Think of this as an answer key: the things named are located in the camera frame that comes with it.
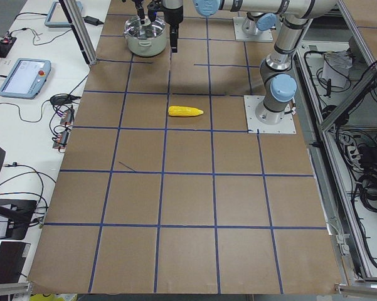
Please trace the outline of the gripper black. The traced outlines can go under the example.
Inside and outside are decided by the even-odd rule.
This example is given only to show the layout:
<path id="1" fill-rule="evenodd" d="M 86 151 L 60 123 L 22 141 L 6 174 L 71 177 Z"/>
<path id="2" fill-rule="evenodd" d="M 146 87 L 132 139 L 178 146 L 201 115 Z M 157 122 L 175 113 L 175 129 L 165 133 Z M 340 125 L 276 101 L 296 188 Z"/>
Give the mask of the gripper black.
<path id="1" fill-rule="evenodd" d="M 173 53 L 178 52 L 178 38 L 179 38 L 179 24 L 183 22 L 183 0 L 162 0 L 164 9 L 164 20 L 170 25 L 169 39 L 170 47 Z M 140 18 L 141 24 L 145 23 L 145 12 L 143 7 L 143 0 L 135 0 L 135 8 L 137 15 Z"/>

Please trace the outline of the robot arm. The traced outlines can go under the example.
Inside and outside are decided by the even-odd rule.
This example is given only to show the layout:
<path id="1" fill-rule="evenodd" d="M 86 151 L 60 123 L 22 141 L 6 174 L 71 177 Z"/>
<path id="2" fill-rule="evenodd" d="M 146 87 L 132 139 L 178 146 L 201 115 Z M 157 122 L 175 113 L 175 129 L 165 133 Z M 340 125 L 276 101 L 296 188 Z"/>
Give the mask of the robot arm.
<path id="1" fill-rule="evenodd" d="M 261 62 L 260 74 L 265 97 L 255 115 L 268 125 L 278 124 L 287 104 L 297 91 L 296 81 L 287 74 L 291 58 L 312 19 L 329 12 L 336 1 L 193 1 L 198 14 L 208 17 L 219 10 L 230 12 L 275 13 L 284 17 L 272 52 Z"/>
<path id="2" fill-rule="evenodd" d="M 143 1 L 133 1 L 141 24 L 145 23 L 146 16 L 154 22 L 158 12 L 164 14 L 164 20 L 171 27 L 171 33 L 177 33 L 179 24 L 183 22 L 183 1 L 151 1 L 147 5 L 147 14 Z M 204 17 L 215 14 L 221 10 L 224 1 L 193 1 L 196 12 Z M 256 35 L 275 26 L 277 15 L 273 13 L 247 12 L 242 31 L 249 35 Z"/>

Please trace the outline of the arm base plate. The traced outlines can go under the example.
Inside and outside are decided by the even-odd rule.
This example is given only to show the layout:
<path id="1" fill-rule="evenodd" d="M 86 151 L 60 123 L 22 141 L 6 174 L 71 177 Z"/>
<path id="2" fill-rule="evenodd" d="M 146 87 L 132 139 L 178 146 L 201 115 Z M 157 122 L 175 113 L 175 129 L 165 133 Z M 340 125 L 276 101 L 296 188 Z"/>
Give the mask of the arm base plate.
<path id="1" fill-rule="evenodd" d="M 271 21 L 252 21 L 247 17 L 233 18 L 235 39 L 258 43 L 273 41 L 271 29 L 275 26 Z"/>
<path id="2" fill-rule="evenodd" d="M 250 134 L 296 134 L 289 103 L 284 111 L 270 112 L 264 106 L 263 95 L 245 95 L 245 114 Z"/>

